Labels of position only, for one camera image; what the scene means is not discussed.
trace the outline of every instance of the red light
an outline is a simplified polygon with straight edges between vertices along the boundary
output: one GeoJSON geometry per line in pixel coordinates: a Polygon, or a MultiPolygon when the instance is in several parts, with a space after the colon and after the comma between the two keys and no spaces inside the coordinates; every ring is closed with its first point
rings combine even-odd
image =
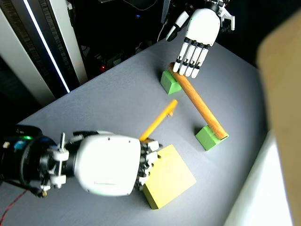
{"type": "Polygon", "coordinates": [[[102,65],[99,69],[101,72],[105,72],[107,68],[105,67],[105,65],[102,65]]]}

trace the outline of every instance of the robotic hand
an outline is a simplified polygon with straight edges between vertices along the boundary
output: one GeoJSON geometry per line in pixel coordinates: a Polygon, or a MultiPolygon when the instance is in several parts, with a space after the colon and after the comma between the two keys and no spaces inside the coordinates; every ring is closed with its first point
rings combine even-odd
{"type": "Polygon", "coordinates": [[[143,188],[158,158],[156,140],[140,142],[103,131],[73,135],[66,142],[63,133],[56,145],[39,128],[17,125],[1,139],[0,182],[45,197],[51,186],[61,188],[66,177],[75,176],[87,192],[129,195],[134,188],[143,188]],[[40,181],[40,187],[32,187],[31,180],[40,181]]]}
{"type": "Polygon", "coordinates": [[[191,16],[184,43],[174,64],[174,72],[180,69],[180,75],[196,78],[220,27],[224,27],[224,31],[235,29],[235,17],[225,9],[228,2],[229,0],[205,0],[205,8],[195,11],[192,6],[186,4],[186,10],[178,17],[166,37],[167,41],[173,40],[191,16]]]}

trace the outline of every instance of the hammer handle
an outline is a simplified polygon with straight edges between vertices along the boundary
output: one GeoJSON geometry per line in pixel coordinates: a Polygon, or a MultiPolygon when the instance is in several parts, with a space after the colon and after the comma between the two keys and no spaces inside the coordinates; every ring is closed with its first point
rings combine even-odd
{"type": "Polygon", "coordinates": [[[203,99],[200,97],[198,92],[193,88],[191,83],[184,75],[180,75],[178,72],[173,72],[174,63],[170,63],[168,66],[169,71],[172,73],[174,78],[178,81],[186,95],[192,101],[198,112],[202,115],[204,120],[208,123],[209,127],[215,133],[215,135],[221,140],[228,136],[226,131],[223,129],[221,124],[212,114],[210,109],[207,107],[203,99]]]}

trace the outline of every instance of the wire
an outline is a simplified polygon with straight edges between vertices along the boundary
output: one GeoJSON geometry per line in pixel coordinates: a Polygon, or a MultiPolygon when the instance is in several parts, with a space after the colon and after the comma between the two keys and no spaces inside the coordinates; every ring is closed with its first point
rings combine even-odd
{"type": "Polygon", "coordinates": [[[12,203],[5,209],[2,217],[1,217],[1,220],[0,220],[0,226],[2,226],[2,222],[5,218],[5,215],[7,214],[7,212],[13,207],[13,205],[23,196],[25,195],[25,193],[27,192],[27,190],[23,191],[21,194],[19,194],[18,197],[15,198],[15,200],[12,201],[12,203]]]}
{"type": "Polygon", "coordinates": [[[162,28],[161,28],[161,31],[160,31],[160,33],[159,33],[159,35],[158,35],[158,38],[157,38],[157,42],[159,41],[159,38],[160,38],[160,35],[161,35],[162,31],[163,31],[164,26],[165,26],[165,24],[163,24],[163,26],[162,26],[162,28]]]}
{"type": "Polygon", "coordinates": [[[156,4],[156,2],[157,2],[158,0],[155,0],[155,2],[154,2],[151,6],[148,6],[148,7],[145,8],[145,9],[137,8],[136,6],[134,6],[133,4],[129,3],[129,2],[126,1],[126,0],[123,0],[123,1],[126,2],[127,4],[131,5],[132,7],[136,8],[136,9],[139,10],[139,11],[145,11],[145,10],[148,10],[149,8],[153,7],[153,6],[156,4]]]}

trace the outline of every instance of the gray table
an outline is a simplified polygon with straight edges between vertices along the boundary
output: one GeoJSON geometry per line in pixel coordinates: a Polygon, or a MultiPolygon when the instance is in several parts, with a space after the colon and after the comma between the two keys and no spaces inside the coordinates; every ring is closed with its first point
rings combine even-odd
{"type": "MultiPolygon", "coordinates": [[[[59,141],[75,130],[108,130],[139,137],[175,98],[172,118],[151,137],[174,144],[197,183],[160,210],[151,210],[140,192],[127,197],[86,193],[72,178],[42,200],[26,194],[7,214],[4,226],[220,226],[224,223],[266,135],[260,79],[256,68],[219,44],[210,49],[192,84],[230,137],[209,152],[195,139],[206,125],[183,91],[167,95],[162,71],[174,61],[183,36],[161,41],[58,99],[22,124],[40,127],[59,141]]],[[[0,212],[21,192],[0,187],[0,212]]]]}

